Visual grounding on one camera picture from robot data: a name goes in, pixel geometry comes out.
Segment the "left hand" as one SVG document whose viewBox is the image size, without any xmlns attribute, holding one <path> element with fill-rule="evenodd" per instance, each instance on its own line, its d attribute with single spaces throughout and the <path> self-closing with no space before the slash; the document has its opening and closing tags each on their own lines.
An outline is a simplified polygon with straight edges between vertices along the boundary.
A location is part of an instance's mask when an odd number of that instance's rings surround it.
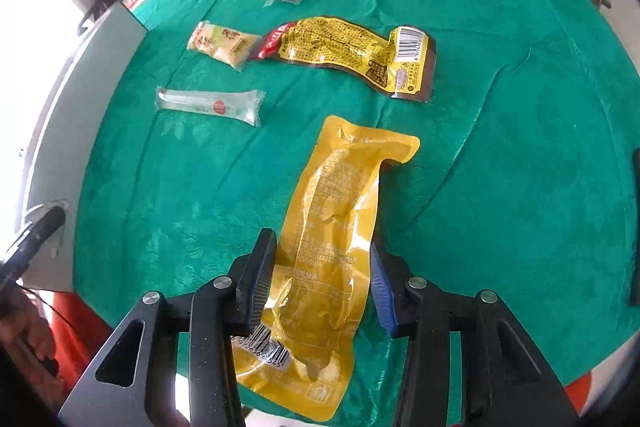
<svg viewBox="0 0 640 427">
<path fill-rule="evenodd" d="M 10 289 L 1 303 L 1 341 L 23 338 L 39 360 L 53 360 L 55 341 L 48 321 L 21 288 Z"/>
</svg>

